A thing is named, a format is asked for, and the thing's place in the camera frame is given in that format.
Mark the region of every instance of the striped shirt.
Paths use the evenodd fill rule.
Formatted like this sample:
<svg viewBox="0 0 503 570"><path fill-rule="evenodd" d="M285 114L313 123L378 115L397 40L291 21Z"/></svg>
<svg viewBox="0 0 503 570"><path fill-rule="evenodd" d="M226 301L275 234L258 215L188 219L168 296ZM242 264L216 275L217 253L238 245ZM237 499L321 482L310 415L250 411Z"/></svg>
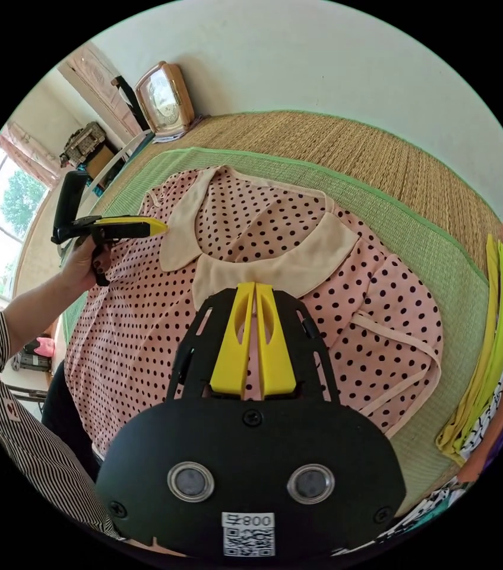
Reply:
<svg viewBox="0 0 503 570"><path fill-rule="evenodd" d="M0 372L10 338L0 312ZM0 381L0 441L10 459L54 507L86 527L122 539L73 452L15 399Z"/></svg>

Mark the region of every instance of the green mat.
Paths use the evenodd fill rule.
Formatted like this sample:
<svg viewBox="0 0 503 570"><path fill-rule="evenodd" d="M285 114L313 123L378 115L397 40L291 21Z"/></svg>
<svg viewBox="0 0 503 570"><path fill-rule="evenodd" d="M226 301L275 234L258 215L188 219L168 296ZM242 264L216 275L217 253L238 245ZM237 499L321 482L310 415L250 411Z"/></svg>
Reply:
<svg viewBox="0 0 503 570"><path fill-rule="evenodd" d="M135 214L145 193L183 170L229 164L243 174L262 176L324 191L364 220L427 285L444 324L442 378L432 397L394 437L407 496L413 504L452 462L435 446L435 437L456 408L479 354L488 304L488 284L461 245L443 230L375 188L315 164L264 154L188 148L153 158L106 207L107 216ZM68 340L86 297L64 315Z"/></svg>

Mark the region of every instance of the screw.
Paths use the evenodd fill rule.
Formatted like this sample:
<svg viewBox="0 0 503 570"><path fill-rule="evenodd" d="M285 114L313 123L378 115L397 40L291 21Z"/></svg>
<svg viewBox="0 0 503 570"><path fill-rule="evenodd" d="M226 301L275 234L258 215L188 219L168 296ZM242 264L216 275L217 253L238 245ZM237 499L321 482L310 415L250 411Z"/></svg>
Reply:
<svg viewBox="0 0 503 570"><path fill-rule="evenodd" d="M247 410L243 414L243 423L250 428L257 427L261 421L261 414L257 410Z"/></svg>
<svg viewBox="0 0 503 570"><path fill-rule="evenodd" d="M390 518L392 514L392 509L389 506L383 506L381 509L376 511L374 515L374 522L377 524L382 524Z"/></svg>
<svg viewBox="0 0 503 570"><path fill-rule="evenodd" d="M117 501L111 501L109 503L109 510L117 518L126 517L126 509L120 503L117 503Z"/></svg>

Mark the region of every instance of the door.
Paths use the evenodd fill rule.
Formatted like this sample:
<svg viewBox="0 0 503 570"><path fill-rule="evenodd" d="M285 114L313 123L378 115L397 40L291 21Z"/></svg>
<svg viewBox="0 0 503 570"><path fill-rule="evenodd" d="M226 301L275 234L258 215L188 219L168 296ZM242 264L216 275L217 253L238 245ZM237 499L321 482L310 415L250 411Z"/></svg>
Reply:
<svg viewBox="0 0 503 570"><path fill-rule="evenodd" d="M131 138L142 132L119 90L110 83L119 74L111 70L110 64L103 60L102 55L93 45L83 44L67 57L65 62L95 93L119 124L131 135Z"/></svg>

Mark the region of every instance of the pink curtain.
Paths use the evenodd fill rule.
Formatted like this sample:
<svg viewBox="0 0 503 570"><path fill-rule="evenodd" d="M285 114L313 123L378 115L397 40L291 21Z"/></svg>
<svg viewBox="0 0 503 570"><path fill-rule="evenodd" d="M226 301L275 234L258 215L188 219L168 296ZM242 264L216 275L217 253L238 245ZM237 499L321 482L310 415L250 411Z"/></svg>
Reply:
<svg viewBox="0 0 503 570"><path fill-rule="evenodd" d="M22 170L48 188L55 188L61 180L59 159L16 123L8 122L2 129L0 148Z"/></svg>

